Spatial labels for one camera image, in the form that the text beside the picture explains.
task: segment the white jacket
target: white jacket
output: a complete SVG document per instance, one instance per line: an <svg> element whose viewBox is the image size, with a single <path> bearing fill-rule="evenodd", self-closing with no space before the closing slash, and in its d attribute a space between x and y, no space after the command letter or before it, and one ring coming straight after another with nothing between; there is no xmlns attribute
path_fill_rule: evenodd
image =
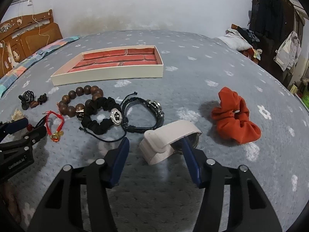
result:
<svg viewBox="0 0 309 232"><path fill-rule="evenodd" d="M276 50L277 55L274 61L279 64L283 71L286 68L290 70L293 64L296 65L301 50L297 33L292 31L279 49Z"/></svg>

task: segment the red cord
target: red cord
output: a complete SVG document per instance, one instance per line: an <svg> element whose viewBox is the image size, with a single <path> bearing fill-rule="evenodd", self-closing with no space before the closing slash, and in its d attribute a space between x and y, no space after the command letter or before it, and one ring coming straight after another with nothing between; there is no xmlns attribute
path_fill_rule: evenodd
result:
<svg viewBox="0 0 309 232"><path fill-rule="evenodd" d="M47 130L47 133L48 133L49 136L52 135L52 132L51 132L49 126L48 126L48 117L49 117L51 114L54 114L54 115L56 115L58 118L61 119L61 124L58 126L58 128L57 128L57 130L56 130L56 133L59 133L59 132L61 131L63 125L64 125L64 118L63 118L63 116L62 116L61 114L57 114L57 113L55 113L55 112L53 112L53 111L48 111L48 112L45 112L44 114L47 114L46 120L45 120L45 124L46 124L46 130Z"/></svg>

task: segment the silver screw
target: silver screw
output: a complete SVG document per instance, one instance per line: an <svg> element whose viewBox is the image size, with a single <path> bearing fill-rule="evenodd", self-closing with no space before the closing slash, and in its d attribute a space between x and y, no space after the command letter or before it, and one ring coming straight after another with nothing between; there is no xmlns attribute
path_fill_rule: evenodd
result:
<svg viewBox="0 0 309 232"><path fill-rule="evenodd" d="M245 166L245 165L241 165L241 166L239 167L239 169L242 170L243 172L248 171L248 167Z"/></svg>
<svg viewBox="0 0 309 232"><path fill-rule="evenodd" d="M206 163L208 164L208 165L214 165L215 163L216 163L216 161L214 160L214 159L207 159L206 160Z"/></svg>
<svg viewBox="0 0 309 232"><path fill-rule="evenodd" d="M69 171L71 169L71 166L70 165L65 165L63 168L63 171Z"/></svg>
<svg viewBox="0 0 309 232"><path fill-rule="evenodd" d="M103 165L103 164L105 163L105 160L104 160L104 159L97 159L97 160L95 161L95 163L96 163L97 165Z"/></svg>

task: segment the red brick pattern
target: red brick pattern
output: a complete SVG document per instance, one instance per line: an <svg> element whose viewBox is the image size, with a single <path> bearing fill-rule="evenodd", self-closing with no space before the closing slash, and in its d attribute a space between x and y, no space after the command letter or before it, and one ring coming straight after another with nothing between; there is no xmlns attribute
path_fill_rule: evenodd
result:
<svg viewBox="0 0 309 232"><path fill-rule="evenodd" d="M144 48L89 53L68 72L114 66L157 65L154 52L154 48Z"/></svg>

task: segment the orange scrunchie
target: orange scrunchie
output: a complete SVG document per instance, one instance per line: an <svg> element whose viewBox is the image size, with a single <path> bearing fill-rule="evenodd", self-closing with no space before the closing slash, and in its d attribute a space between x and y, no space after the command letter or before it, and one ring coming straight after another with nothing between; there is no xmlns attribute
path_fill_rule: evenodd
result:
<svg viewBox="0 0 309 232"><path fill-rule="evenodd" d="M249 121L249 110L245 100L237 92L223 87L219 92L220 106L211 111L217 121L217 132L224 138L233 138L239 144L255 141L261 137L260 128Z"/></svg>

